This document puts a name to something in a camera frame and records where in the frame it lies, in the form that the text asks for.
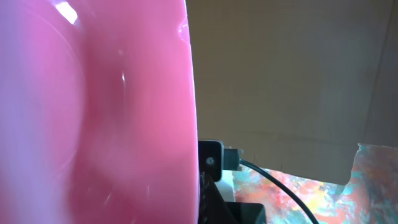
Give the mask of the pink plastic measuring scoop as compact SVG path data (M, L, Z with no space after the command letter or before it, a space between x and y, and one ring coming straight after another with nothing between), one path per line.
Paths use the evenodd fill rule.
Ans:
M1 2L1 222L198 221L185 1Z

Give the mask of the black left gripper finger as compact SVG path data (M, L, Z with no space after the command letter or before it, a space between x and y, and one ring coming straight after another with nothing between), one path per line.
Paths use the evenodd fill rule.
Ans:
M210 175L200 173L198 224L238 224Z

